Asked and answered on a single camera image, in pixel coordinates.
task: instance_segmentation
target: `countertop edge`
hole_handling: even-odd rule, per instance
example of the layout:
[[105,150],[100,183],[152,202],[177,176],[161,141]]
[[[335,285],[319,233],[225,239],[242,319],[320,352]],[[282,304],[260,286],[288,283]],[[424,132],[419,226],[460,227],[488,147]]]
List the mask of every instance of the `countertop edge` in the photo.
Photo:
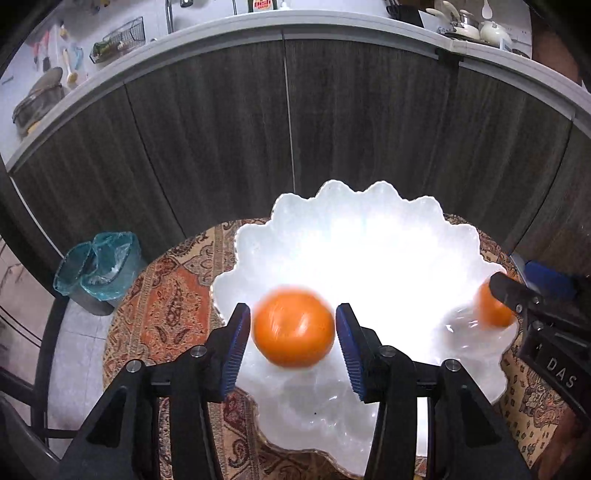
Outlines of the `countertop edge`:
[[48,134],[51,131],[59,128],[60,122],[63,122],[64,118],[67,119],[67,114],[70,111],[74,111],[75,108],[83,109],[97,98],[123,85],[126,81],[124,74],[128,70],[138,66],[146,66],[150,60],[164,53],[208,38],[245,30],[282,28],[295,25],[334,25],[337,27],[375,30],[410,38],[458,55],[486,61],[542,84],[548,90],[556,92],[591,115],[591,94],[589,92],[560,73],[534,60],[498,48],[462,40],[452,40],[424,28],[390,18],[328,10],[277,10],[235,15],[194,25],[167,35],[158,41],[147,43],[115,60],[70,92],[39,122],[35,131],[23,139],[17,150],[6,162],[7,171],[10,172],[25,162],[33,153],[34,147],[39,147],[49,137]]

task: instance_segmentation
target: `white wall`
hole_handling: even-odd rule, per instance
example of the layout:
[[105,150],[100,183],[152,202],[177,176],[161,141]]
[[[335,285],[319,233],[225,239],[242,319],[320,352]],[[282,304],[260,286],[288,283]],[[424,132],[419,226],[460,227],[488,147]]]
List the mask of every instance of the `white wall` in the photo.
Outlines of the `white wall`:
[[[332,10],[389,17],[385,0],[286,0],[285,3],[293,10]],[[280,6],[281,0],[277,0],[277,7]],[[247,13],[248,1],[236,0],[236,10],[239,14]]]
[[[158,17],[162,31],[160,35],[162,36],[167,33],[164,0],[157,0],[157,2],[162,6],[162,14]],[[181,8],[178,0],[172,0],[172,2],[174,31],[234,15],[232,0],[194,0],[193,5],[187,8]],[[246,2],[246,0],[236,0],[237,4],[239,2]]]

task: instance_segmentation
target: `orange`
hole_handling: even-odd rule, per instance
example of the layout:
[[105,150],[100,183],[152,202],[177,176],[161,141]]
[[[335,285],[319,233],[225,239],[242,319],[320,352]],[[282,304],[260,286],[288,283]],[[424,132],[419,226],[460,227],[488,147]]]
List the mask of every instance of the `orange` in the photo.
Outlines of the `orange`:
[[280,367],[311,367],[335,341],[335,319],[313,293],[282,288],[255,311],[252,337],[261,353]]
[[484,326],[506,328],[515,321],[513,312],[492,296],[488,279],[476,293],[476,318]]

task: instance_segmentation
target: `faucet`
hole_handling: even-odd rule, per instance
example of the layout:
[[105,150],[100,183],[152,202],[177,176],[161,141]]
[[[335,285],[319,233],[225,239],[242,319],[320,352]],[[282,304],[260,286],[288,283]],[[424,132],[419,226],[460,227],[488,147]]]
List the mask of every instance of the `faucet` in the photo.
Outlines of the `faucet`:
[[[181,8],[190,7],[193,5],[193,0],[180,0]],[[173,23],[173,2],[172,0],[164,0],[164,8],[166,10],[166,28],[168,33],[174,32]]]

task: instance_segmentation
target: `white bowl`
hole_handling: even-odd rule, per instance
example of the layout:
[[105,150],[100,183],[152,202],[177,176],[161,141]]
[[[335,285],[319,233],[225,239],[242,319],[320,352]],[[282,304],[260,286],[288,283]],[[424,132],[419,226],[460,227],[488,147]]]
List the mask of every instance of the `white bowl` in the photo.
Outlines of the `white bowl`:
[[[254,309],[279,286],[302,286],[333,310],[350,303],[382,344],[415,361],[459,359],[490,401],[505,391],[499,362],[517,325],[482,330],[471,322],[478,287],[505,270],[482,258],[476,228],[448,223],[434,198],[409,202],[384,181],[353,192],[331,180],[311,199],[281,195],[269,222],[238,230],[235,249],[234,269],[212,284],[223,320],[238,302]],[[337,339],[314,367],[289,370],[267,361],[251,337],[236,385],[256,401],[267,441],[326,452],[340,470],[363,475],[378,405],[361,403],[351,389]],[[426,454],[421,398],[417,455]]]

